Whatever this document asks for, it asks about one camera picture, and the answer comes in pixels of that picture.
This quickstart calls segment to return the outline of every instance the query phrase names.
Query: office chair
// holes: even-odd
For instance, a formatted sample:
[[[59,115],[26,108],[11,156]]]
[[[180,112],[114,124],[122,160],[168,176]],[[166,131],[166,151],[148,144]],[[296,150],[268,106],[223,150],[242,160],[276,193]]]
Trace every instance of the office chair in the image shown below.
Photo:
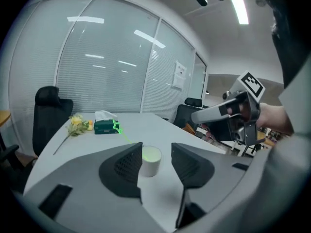
[[[33,148],[37,156],[43,151],[49,140],[68,120],[73,108],[73,101],[60,99],[59,89],[55,86],[40,88],[35,95],[35,113],[33,129]],[[15,155],[17,149],[7,152],[0,162]],[[27,179],[34,165],[34,160],[26,167],[17,170],[17,179],[12,180],[12,189],[23,193]]]
[[[177,114],[173,124],[182,129],[186,126],[186,123],[188,123],[193,128],[193,130],[196,131],[199,124],[192,122],[191,114],[200,110],[200,107],[202,107],[201,99],[186,98],[185,104],[180,104],[178,106]],[[203,134],[201,132],[197,132],[196,136],[202,138]]]

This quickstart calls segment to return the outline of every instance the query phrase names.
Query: ceiling light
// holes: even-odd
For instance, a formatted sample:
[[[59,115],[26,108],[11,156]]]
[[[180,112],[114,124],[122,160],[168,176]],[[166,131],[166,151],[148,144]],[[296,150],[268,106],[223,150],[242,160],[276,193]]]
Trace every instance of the ceiling light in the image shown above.
[[[95,23],[101,23],[104,24],[103,18],[98,17],[68,17],[68,21],[87,21],[87,22],[95,22]]]
[[[158,40],[155,40],[153,37],[151,37],[150,35],[147,35],[146,33],[140,31],[140,30],[135,30],[134,31],[134,34],[152,42],[152,43],[155,43],[158,47],[160,48],[165,48],[166,46],[164,44],[162,44],[161,42],[159,42]]]
[[[126,65],[129,65],[129,66],[137,67],[137,66],[134,65],[134,64],[127,63],[127,62],[124,62],[124,61],[121,61],[121,60],[119,60],[119,62],[120,62],[120,63],[123,63],[123,64],[126,64]]]
[[[97,66],[97,65],[93,65],[94,67],[100,67],[100,68],[105,68],[105,67],[102,67],[102,66]]]
[[[93,54],[86,54],[86,57],[93,57],[93,58],[104,59],[104,57],[103,57],[103,56],[93,55]]]
[[[244,0],[231,0],[240,24],[249,24]]]

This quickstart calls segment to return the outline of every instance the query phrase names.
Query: flower bouquet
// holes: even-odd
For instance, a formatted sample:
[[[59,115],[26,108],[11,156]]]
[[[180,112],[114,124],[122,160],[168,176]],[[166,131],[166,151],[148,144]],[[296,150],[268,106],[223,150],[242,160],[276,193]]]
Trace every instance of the flower bouquet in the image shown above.
[[[83,120],[82,115],[74,114],[70,116],[70,125],[68,126],[68,136],[78,136],[86,131],[93,130],[93,121],[85,121]]]

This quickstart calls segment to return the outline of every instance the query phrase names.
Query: white table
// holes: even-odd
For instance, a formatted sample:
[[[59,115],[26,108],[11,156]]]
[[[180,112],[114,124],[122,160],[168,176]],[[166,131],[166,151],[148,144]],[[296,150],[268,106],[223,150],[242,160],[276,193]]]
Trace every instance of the white table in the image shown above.
[[[94,113],[81,114],[85,120],[95,119]],[[171,164],[172,142],[222,154],[225,154],[225,151],[154,114],[117,114],[117,116],[124,133],[133,143],[143,142],[144,145],[157,147],[162,152],[159,173],[151,178],[139,175],[138,187],[141,188],[142,202],[146,211],[164,230],[173,232],[183,186]],[[27,180],[24,194],[38,181],[73,158],[129,144],[122,134],[95,135],[94,132],[65,140],[68,125],[69,121],[53,136],[40,154]]]

